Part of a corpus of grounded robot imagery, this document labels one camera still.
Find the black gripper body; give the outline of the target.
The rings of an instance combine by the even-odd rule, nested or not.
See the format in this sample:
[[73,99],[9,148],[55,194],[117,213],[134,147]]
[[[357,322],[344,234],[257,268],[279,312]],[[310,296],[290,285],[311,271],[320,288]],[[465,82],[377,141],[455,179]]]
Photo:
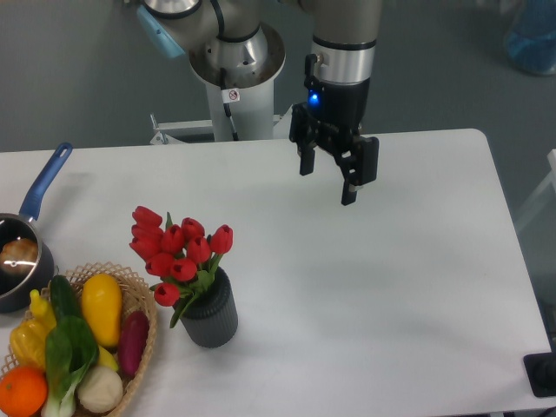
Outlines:
[[369,79],[351,84],[306,79],[308,98],[292,108],[290,141],[300,148],[348,152],[365,113],[369,84]]

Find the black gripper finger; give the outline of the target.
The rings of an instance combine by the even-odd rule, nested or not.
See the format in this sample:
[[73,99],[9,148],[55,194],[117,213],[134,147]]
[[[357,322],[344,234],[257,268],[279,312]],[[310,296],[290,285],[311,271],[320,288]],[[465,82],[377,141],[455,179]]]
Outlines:
[[300,175],[310,175],[314,172],[315,142],[298,142],[297,152],[300,157]]
[[377,178],[379,139],[375,136],[353,136],[334,154],[334,160],[344,178],[341,204],[356,201],[357,192]]

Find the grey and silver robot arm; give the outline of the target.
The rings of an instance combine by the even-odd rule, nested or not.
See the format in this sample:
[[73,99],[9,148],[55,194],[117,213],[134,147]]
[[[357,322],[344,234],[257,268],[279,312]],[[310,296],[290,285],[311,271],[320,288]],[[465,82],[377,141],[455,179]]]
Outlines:
[[[377,176],[379,142],[361,136],[379,30],[379,1],[300,1],[314,20],[304,63],[306,99],[292,108],[289,139],[300,172],[314,169],[323,149],[339,167],[341,201]],[[187,55],[204,83],[218,142],[269,139],[274,134],[274,81],[285,46],[261,19],[257,1],[143,1],[138,19],[168,57]]]

